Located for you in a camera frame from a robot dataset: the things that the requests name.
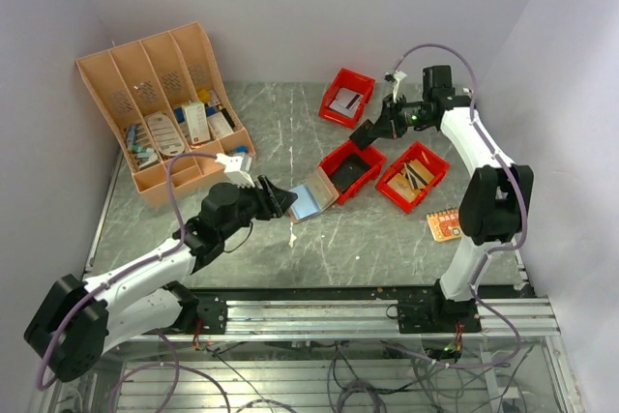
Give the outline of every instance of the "marble tabletop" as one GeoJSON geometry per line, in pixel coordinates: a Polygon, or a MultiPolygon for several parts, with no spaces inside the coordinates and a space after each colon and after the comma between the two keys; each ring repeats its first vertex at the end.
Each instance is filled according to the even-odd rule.
{"type": "MultiPolygon", "coordinates": [[[[278,187],[302,183],[322,158],[339,147],[351,130],[318,117],[327,84],[226,83],[228,97],[250,132],[257,157],[251,173],[266,174],[278,187]]],[[[420,87],[408,85],[408,100],[419,98],[420,87]]],[[[387,92],[377,84],[364,117],[375,119],[387,92]]],[[[334,205],[305,222],[292,225],[288,217],[255,221],[253,233],[238,250],[221,255],[188,277],[189,287],[315,287],[331,285],[433,284],[448,268],[458,241],[432,239],[426,214],[457,207],[468,184],[464,163],[450,141],[434,129],[410,131],[402,139],[377,140],[374,147],[393,162],[419,140],[450,169],[410,215],[378,192],[375,181],[365,185],[345,205],[334,205]],[[291,234],[296,236],[290,247],[291,234]]],[[[179,201],[184,218],[197,214],[202,188],[179,201]]],[[[155,248],[178,228],[169,205],[150,209],[135,190],[125,163],[118,173],[101,239],[90,273],[97,275],[155,248]]],[[[232,249],[247,235],[230,238],[232,249]]],[[[516,256],[494,257],[485,283],[521,282],[516,256]]]]}

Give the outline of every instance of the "red plastic box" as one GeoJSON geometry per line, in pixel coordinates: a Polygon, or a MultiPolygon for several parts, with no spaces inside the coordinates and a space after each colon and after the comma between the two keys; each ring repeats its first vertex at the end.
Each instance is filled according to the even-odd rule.
{"type": "Polygon", "coordinates": [[[410,148],[404,152],[395,162],[393,162],[376,183],[376,188],[392,202],[394,202],[405,213],[410,213],[419,205],[430,189],[436,186],[445,177],[445,173],[449,169],[449,164],[430,151],[424,144],[415,142],[410,148]],[[396,191],[394,191],[387,183],[397,173],[399,173],[404,164],[419,160],[426,169],[434,175],[432,180],[424,187],[417,197],[412,202],[406,201],[396,191]]]}
{"type": "Polygon", "coordinates": [[[373,147],[370,146],[365,150],[359,150],[359,147],[357,147],[352,140],[348,139],[331,154],[322,159],[319,166],[324,170],[327,176],[331,177],[341,163],[352,154],[357,154],[361,157],[362,160],[369,165],[369,170],[348,188],[345,193],[339,193],[339,198],[336,200],[339,205],[343,205],[346,200],[357,195],[359,189],[370,179],[376,179],[380,174],[383,163],[387,160],[383,154],[373,147]]]}
{"type": "Polygon", "coordinates": [[[342,68],[339,70],[336,79],[331,83],[331,86],[329,86],[329,89],[327,89],[327,92],[325,92],[325,95],[322,98],[322,104],[320,105],[320,110],[318,110],[318,116],[321,116],[327,120],[335,121],[336,123],[340,123],[346,128],[355,128],[364,112],[366,104],[369,102],[369,99],[374,92],[375,82],[376,81],[371,77],[363,76],[362,74],[351,72],[346,68],[342,68]],[[361,102],[357,107],[355,116],[352,118],[342,115],[338,111],[329,108],[329,105],[336,98],[339,89],[342,88],[349,89],[362,95],[361,102]]]}

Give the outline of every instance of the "gray wall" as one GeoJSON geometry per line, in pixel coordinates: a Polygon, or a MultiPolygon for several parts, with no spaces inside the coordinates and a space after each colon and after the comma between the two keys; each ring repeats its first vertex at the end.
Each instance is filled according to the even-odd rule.
{"type": "MultiPolygon", "coordinates": [[[[329,81],[341,67],[380,77],[428,41],[456,47],[484,74],[528,0],[93,1],[117,43],[197,20],[224,79],[329,81]]],[[[429,59],[415,58],[405,69],[420,80],[429,59]]]]}
{"type": "Polygon", "coordinates": [[[592,413],[618,408],[618,57],[619,0],[531,0],[482,93],[492,134],[535,171],[523,258],[592,413]]]}
{"type": "Polygon", "coordinates": [[[88,0],[0,0],[0,409],[26,411],[23,341],[53,282],[79,273],[116,144],[74,59],[109,47],[88,0]]]}

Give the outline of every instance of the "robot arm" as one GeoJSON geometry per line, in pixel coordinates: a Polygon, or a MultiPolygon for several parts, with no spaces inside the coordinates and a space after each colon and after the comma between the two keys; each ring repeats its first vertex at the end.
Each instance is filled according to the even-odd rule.
{"type": "MultiPolygon", "coordinates": [[[[63,382],[92,367],[115,345],[151,331],[195,329],[196,321],[211,334],[222,334],[225,305],[214,301],[208,309],[178,280],[197,272],[224,252],[225,241],[252,220],[281,218],[297,199],[275,187],[266,177],[239,188],[221,183],[202,200],[200,212],[185,224],[185,243],[173,254],[144,265],[107,286],[73,318],[53,351],[49,366],[63,382]]],[[[24,338],[43,357],[60,321],[90,291],[147,257],[161,256],[178,246],[180,230],[153,251],[113,272],[80,281],[68,275],[53,284],[28,325],[24,338]]]]}
{"type": "Polygon", "coordinates": [[[470,97],[456,95],[449,66],[424,69],[423,100],[420,102],[408,103],[404,96],[398,97],[403,77],[402,72],[385,76],[394,84],[394,92],[383,99],[376,122],[364,125],[365,133],[356,134],[356,138],[369,145],[377,137],[402,137],[408,128],[423,131],[435,127],[454,144],[471,179],[459,208],[464,237],[451,266],[440,279],[440,289],[447,301],[470,301],[470,285],[479,284],[489,264],[486,252],[509,243],[522,226],[514,186],[497,155],[514,174],[527,211],[533,171],[529,166],[515,164],[501,152],[480,121],[477,110],[471,112],[470,97]]]}

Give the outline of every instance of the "orange notebook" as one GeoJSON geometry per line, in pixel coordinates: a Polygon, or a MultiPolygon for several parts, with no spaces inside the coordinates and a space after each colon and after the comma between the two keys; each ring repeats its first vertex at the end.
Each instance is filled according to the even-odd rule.
{"type": "Polygon", "coordinates": [[[429,213],[427,223],[436,242],[451,241],[462,236],[457,208],[429,213]]]}

